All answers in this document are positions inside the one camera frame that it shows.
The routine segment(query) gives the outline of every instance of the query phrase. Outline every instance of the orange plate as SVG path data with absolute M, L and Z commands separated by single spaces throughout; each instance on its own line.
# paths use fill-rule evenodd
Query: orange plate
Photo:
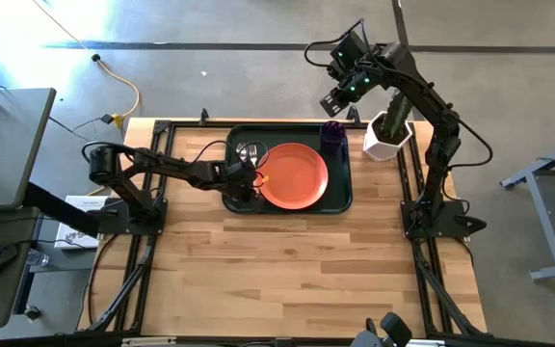
M 265 162 L 265 154 L 258 164 Z M 323 158 L 312 148 L 296 143 L 282 144 L 269 150 L 269 160 L 258 171 L 255 185 L 260 193 L 275 206 L 301 209 L 323 196 L 329 173 Z

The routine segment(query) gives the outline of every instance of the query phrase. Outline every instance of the paper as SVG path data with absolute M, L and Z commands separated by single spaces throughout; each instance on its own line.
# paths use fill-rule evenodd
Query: paper
M 108 197 L 86 197 L 86 196 L 67 196 L 66 202 L 72 206 L 83 210 L 99 210 L 106 203 Z M 86 248 L 97 248 L 98 241 L 89 235 L 82 232 L 76 231 L 75 229 L 59 223 L 59 229 L 57 230 L 57 240 L 67 240 L 75 244 L 79 244 Z M 70 245 L 63 241 L 55 242 L 55 248 L 60 250 L 73 250 L 79 249 L 80 247 Z

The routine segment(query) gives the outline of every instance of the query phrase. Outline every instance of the white container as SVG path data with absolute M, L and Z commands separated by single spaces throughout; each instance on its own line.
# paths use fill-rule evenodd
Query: white container
M 387 159 L 391 159 L 397 155 L 398 150 L 409 140 L 410 136 L 412 136 L 412 130 L 410 129 L 410 125 L 407 121 L 404 122 L 404 126 L 406 127 L 406 131 L 408 132 L 404 140 L 399 145 L 387 144 L 384 142 L 380 142 L 376 138 L 376 134 L 374 133 L 374 129 L 372 129 L 372 123 L 380 117 L 386 115 L 385 111 L 380 111 L 372 121 L 367 124 L 367 132 L 365 133 L 365 138 L 363 139 L 363 151 L 367 154 L 370 158 L 375 161 L 384 161 Z

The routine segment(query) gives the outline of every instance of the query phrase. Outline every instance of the concrete floor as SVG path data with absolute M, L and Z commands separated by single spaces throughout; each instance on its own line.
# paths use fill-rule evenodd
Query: concrete floor
M 397 40 L 390 0 L 49 0 L 52 13 L 81 40 L 115 42 L 308 43 L 332 39 L 360 16 L 372 41 Z M 410 44 L 555 47 L 555 0 L 402 0 Z M 81 21 L 80 15 L 88 15 Z M 0 11 L 0 84 L 53 87 L 51 114 L 74 126 L 125 111 L 132 92 L 102 73 L 80 49 L 44 49 L 69 41 L 30 1 Z M 143 94 L 135 117 L 319 118 L 318 99 L 333 86 L 301 51 L 100 50 L 104 62 Z M 327 60 L 327 53 L 312 57 Z M 555 147 L 555 54 L 416 53 L 419 70 L 441 96 L 495 149 L 483 168 L 454 172 L 471 215 L 489 223 L 472 237 L 475 271 L 489 331 L 497 336 L 555 342 L 555 280 L 533 283 L 529 270 L 552 265 L 542 228 L 525 187 L 503 191 L 498 182 Z M 365 118 L 386 108 L 373 91 L 357 108 Z M 97 124 L 83 135 L 120 141 Z M 49 122 L 32 180 L 58 196 L 93 188 L 78 154 L 82 140 Z M 454 162 L 475 161 L 485 150 L 463 132 Z M 42 233 L 53 232 L 54 228 Z M 86 272 L 37 276 L 30 304 L 44 318 L 22 317 L 0 338 L 71 332 Z

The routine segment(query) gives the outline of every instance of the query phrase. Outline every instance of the butcher block tabletop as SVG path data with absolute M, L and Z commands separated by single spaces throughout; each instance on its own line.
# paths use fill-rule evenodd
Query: butcher block tabletop
M 155 121 L 131 119 L 125 144 L 150 147 Z M 413 126 L 424 158 L 433 129 L 423 121 Z M 211 122 L 205 128 L 176 129 L 172 157 L 190 161 L 206 144 L 224 140 L 228 131 L 211 128 Z M 235 214 L 223 206 L 220 193 L 169 178 L 167 221 L 153 259 L 142 334 L 355 337 L 365 328 L 365 318 L 374 319 L 378 327 L 393 311 L 413 336 L 423 337 L 412 250 L 402 231 L 398 161 L 368 158 L 362 152 L 364 134 L 347 131 L 353 203 L 337 215 Z M 417 197 L 407 147 L 405 153 Z M 210 147 L 202 156 L 224 158 L 223 145 Z M 140 187 L 143 176 L 133 181 Z M 446 188 L 455 194 L 450 176 Z M 115 240 L 95 269 L 93 319 L 119 292 L 130 240 L 127 235 Z M 466 249 L 453 239 L 437 239 L 437 247 L 447 291 L 471 323 L 486 331 Z M 430 302 L 440 329 L 433 294 Z M 87 306 L 85 302 L 79 329 L 89 325 Z M 126 324 L 135 306 L 136 290 Z

